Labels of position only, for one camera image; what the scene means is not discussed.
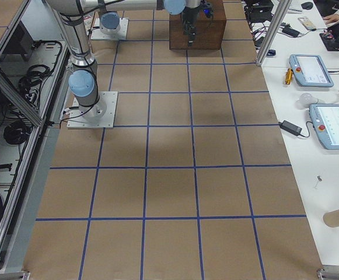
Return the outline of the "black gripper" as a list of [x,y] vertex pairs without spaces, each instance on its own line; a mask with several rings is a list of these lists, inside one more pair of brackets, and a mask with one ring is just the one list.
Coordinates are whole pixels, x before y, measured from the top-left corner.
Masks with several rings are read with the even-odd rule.
[[203,13],[207,18],[213,18],[212,6],[198,6],[196,8],[185,7],[181,13],[181,23],[183,27],[183,34],[188,35],[188,46],[193,45],[193,36],[197,33],[195,26],[199,18],[199,14]]

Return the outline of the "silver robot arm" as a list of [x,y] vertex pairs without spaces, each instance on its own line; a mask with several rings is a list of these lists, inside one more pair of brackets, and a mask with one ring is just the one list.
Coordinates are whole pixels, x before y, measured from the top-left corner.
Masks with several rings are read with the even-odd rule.
[[97,62],[85,28],[84,17],[99,13],[99,29],[104,34],[117,33],[123,19],[118,11],[165,10],[180,15],[183,30],[191,44],[196,37],[195,23],[202,12],[213,17],[208,1],[49,1],[67,46],[74,72],[68,86],[75,97],[74,117],[67,119],[70,128],[112,128],[117,106],[117,92],[101,92],[97,84]]
[[104,34],[118,32],[120,28],[120,17],[117,12],[106,12],[99,16],[100,30]]

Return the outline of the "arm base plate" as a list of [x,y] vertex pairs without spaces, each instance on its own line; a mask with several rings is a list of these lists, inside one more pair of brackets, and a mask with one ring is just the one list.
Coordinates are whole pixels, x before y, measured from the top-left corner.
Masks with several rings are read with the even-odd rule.
[[116,115],[118,92],[99,92],[99,102],[84,113],[87,108],[71,110],[67,127],[69,129],[113,128]]
[[119,41],[127,39],[129,18],[120,18],[120,24],[116,29],[100,28],[100,19],[97,18],[93,24],[90,39],[94,41]]

